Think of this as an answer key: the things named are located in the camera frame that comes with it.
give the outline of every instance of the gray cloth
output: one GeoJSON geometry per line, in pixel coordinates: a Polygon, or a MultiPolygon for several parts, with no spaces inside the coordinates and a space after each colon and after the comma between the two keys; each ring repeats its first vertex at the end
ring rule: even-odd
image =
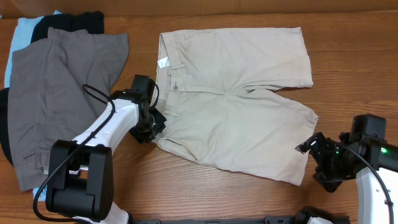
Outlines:
{"type": "Polygon", "coordinates": [[[81,85],[109,94],[128,54],[127,34],[92,35],[52,27],[48,39],[14,52],[8,131],[21,190],[38,187],[47,177],[56,140],[72,140],[104,111],[106,105],[88,96],[81,85]]]}

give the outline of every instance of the black cloth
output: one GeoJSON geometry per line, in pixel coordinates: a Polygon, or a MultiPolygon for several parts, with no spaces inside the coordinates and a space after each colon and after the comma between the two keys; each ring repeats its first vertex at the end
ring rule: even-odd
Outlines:
{"type": "Polygon", "coordinates": [[[7,105],[8,105],[8,90],[5,88],[0,91],[0,143],[2,151],[6,156],[7,160],[12,163],[10,144],[8,141],[8,130],[7,130],[7,105]]]}
{"type": "Polygon", "coordinates": [[[104,33],[104,14],[102,12],[85,12],[78,16],[57,14],[45,16],[33,30],[31,43],[47,38],[49,27],[68,32],[85,29],[89,34],[104,33]]]}

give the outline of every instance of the folded clothing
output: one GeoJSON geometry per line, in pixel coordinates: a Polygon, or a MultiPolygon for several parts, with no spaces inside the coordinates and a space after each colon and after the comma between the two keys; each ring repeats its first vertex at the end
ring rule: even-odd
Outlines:
{"type": "Polygon", "coordinates": [[[168,152],[219,169],[300,185],[318,116],[271,90],[311,87],[300,28],[179,30],[160,35],[155,139],[168,152]]]}
{"type": "MultiPolygon", "coordinates": [[[[54,15],[61,14],[59,11],[55,11],[54,15]]],[[[4,87],[10,87],[10,76],[12,69],[12,53],[16,50],[23,49],[30,44],[32,39],[33,30],[41,20],[43,16],[34,19],[19,18],[18,25],[15,27],[14,36],[12,36],[10,54],[8,56],[6,74],[4,76],[4,87]]]]}
{"type": "Polygon", "coordinates": [[[45,16],[35,26],[31,43],[47,38],[49,27],[68,32],[85,29],[89,34],[104,33],[104,14],[102,12],[85,12],[78,16],[59,14],[45,16]]]}
{"type": "Polygon", "coordinates": [[[53,28],[48,39],[14,52],[8,133],[21,190],[44,181],[58,139],[72,140],[104,111],[106,105],[88,96],[81,85],[109,94],[128,53],[127,34],[53,28]]]}
{"type": "Polygon", "coordinates": [[[8,104],[8,91],[9,88],[5,88],[0,91],[0,143],[1,149],[6,156],[7,160],[12,164],[10,144],[8,141],[8,130],[7,130],[7,104],[8,104]]]}

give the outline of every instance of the wooden table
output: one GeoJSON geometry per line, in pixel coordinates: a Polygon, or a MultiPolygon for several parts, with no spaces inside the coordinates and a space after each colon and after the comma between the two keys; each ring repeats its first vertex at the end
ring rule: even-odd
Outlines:
{"type": "MultiPolygon", "coordinates": [[[[16,20],[0,20],[3,75],[16,20]]],[[[107,17],[108,34],[129,34],[130,55],[114,90],[128,88],[135,74],[155,78],[161,32],[224,27],[302,27],[314,86],[281,90],[319,115],[316,131],[338,139],[353,116],[387,119],[386,139],[398,144],[398,12],[264,14],[235,16],[107,17]]],[[[127,134],[113,157],[114,201],[136,218],[164,220],[262,218],[292,215],[304,205],[358,219],[354,180],[331,194],[312,179],[308,160],[300,187],[253,175],[201,166],[127,134]]],[[[44,204],[40,210],[46,214],[44,204]]],[[[32,192],[21,193],[15,172],[0,154],[0,223],[43,223],[32,212],[32,192]]]]}

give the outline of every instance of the blue fabric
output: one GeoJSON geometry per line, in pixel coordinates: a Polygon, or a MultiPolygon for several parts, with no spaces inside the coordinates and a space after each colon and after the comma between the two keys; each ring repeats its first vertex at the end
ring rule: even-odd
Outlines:
{"type": "MultiPolygon", "coordinates": [[[[55,14],[61,14],[58,10],[54,12],[55,14]]],[[[35,29],[36,24],[43,19],[43,16],[40,16],[35,19],[26,19],[20,18],[18,19],[18,25],[15,28],[14,36],[11,41],[10,54],[8,56],[6,74],[4,76],[4,87],[10,87],[10,77],[12,70],[12,53],[16,50],[24,49],[30,44],[30,40],[32,39],[33,30],[35,29]]]]}
{"type": "MultiPolygon", "coordinates": [[[[37,191],[39,190],[39,188],[35,188],[33,189],[33,198],[35,198],[37,191]]],[[[43,189],[42,193],[39,196],[39,201],[40,202],[44,202],[45,201],[45,196],[47,194],[47,186],[45,186],[45,188],[43,189]]]]}

